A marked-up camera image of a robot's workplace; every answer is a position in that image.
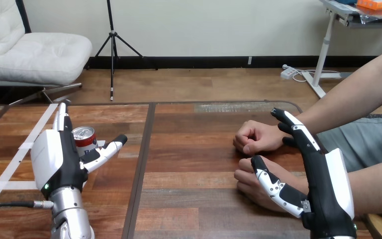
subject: person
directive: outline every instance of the person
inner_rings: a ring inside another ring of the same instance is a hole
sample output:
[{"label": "person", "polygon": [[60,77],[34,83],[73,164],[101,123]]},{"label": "person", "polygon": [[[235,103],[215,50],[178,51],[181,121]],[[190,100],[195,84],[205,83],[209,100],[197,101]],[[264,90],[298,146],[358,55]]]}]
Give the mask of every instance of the person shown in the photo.
[{"label": "person", "polygon": [[[382,213],[382,119],[361,119],[381,105],[382,55],[351,74],[296,117],[311,134],[318,134],[328,151],[342,150],[356,214]],[[277,125],[250,120],[238,130],[233,145],[252,156],[278,149],[285,136],[290,135],[280,131]],[[281,182],[308,193],[306,177],[294,176],[265,157],[263,160]],[[264,208],[283,211],[260,186],[250,158],[241,159],[238,167],[234,173],[238,190]]]}]

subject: human thumb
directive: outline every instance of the human thumb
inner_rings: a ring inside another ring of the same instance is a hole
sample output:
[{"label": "human thumb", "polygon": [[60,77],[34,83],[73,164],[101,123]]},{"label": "human thumb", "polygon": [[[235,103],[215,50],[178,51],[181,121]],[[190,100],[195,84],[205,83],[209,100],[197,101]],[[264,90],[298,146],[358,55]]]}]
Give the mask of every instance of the human thumb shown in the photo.
[{"label": "human thumb", "polygon": [[254,155],[264,149],[261,141],[255,141],[244,146],[243,151],[247,155]]}]

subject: can lid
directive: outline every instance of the can lid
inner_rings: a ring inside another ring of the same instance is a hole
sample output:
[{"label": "can lid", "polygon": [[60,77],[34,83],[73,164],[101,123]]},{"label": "can lid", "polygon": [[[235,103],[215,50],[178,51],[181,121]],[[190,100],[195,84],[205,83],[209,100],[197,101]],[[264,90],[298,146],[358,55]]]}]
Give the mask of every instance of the can lid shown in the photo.
[{"label": "can lid", "polygon": [[90,138],[95,133],[95,130],[89,126],[78,127],[73,130],[74,139]]}]

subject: orange box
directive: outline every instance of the orange box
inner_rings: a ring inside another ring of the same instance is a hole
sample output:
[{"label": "orange box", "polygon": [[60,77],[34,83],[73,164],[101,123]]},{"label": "orange box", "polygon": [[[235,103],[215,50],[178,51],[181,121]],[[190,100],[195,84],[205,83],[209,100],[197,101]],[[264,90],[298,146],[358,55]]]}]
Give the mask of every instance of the orange box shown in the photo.
[{"label": "orange box", "polygon": [[382,10],[382,0],[358,0],[357,5],[373,10]]}]

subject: gray shorts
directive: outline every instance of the gray shorts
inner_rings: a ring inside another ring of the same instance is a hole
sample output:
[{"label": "gray shorts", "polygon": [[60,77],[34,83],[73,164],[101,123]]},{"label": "gray shorts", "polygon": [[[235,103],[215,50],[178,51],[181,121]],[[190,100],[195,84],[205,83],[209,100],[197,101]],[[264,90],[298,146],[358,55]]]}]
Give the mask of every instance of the gray shorts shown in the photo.
[{"label": "gray shorts", "polygon": [[342,150],[348,172],[382,163],[382,119],[362,118],[317,136],[328,151]]}]

